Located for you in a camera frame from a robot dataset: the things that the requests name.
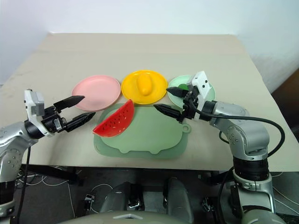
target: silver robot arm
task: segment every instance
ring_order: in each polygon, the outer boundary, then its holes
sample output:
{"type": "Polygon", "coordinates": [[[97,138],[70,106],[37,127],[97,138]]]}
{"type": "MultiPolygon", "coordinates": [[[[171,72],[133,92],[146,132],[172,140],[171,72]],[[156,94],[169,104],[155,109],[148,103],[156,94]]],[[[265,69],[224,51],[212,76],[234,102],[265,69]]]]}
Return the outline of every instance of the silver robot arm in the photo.
{"type": "Polygon", "coordinates": [[[94,112],[84,113],[67,122],[59,113],[66,107],[80,102],[84,96],[73,96],[44,108],[40,93],[25,91],[25,107],[28,119],[0,129],[0,220],[14,211],[14,182],[27,148],[43,136],[51,137],[56,132],[70,132],[88,122],[94,112]]]}
{"type": "Polygon", "coordinates": [[[182,113],[163,104],[154,105],[156,109],[179,122],[184,118],[208,121],[227,137],[234,162],[233,214],[242,218],[243,224],[251,224],[254,220],[256,224],[284,223],[275,215],[272,177],[267,161],[270,138],[266,128],[255,120],[228,118],[249,116],[249,112],[239,105],[206,101],[211,86],[204,71],[193,76],[187,86],[188,90],[167,89],[169,93],[184,98],[182,113]]]}

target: beige table surface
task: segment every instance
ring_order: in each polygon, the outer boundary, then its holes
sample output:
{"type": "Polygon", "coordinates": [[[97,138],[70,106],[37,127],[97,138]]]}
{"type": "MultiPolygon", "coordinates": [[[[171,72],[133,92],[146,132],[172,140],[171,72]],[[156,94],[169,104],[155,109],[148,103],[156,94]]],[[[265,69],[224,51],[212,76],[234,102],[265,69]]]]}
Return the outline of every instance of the beige table surface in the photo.
{"type": "MultiPolygon", "coordinates": [[[[120,82],[136,70],[155,70],[167,81],[204,70],[215,88],[216,100],[237,103],[251,116],[271,119],[285,130],[283,147],[269,158],[270,171],[299,171],[299,145],[245,48],[231,35],[50,34],[0,90],[1,120],[5,126],[26,119],[24,90],[40,91],[45,105],[70,96],[77,82],[92,75],[109,75],[120,82]]],[[[125,102],[121,96],[118,102],[125,102]]],[[[171,104],[165,96],[159,103],[171,104]]],[[[82,113],[66,109],[67,119],[82,113]]],[[[189,120],[192,132],[185,152],[173,160],[112,158],[98,154],[92,129],[101,112],[83,127],[44,137],[32,147],[31,164],[225,170],[232,166],[227,144],[205,121],[189,120]]],[[[279,132],[270,134],[269,151],[279,132]]]]}

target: red watermelon flesh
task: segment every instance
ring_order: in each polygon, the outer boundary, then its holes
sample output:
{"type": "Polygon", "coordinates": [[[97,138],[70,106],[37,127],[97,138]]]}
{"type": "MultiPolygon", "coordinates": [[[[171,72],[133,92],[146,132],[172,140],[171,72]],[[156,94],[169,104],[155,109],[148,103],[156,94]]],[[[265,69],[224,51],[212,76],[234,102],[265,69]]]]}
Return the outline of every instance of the red watermelon flesh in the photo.
{"type": "Polygon", "coordinates": [[[129,99],[116,112],[97,125],[93,133],[102,137],[114,137],[123,133],[130,125],[134,116],[134,103],[129,99]]]}

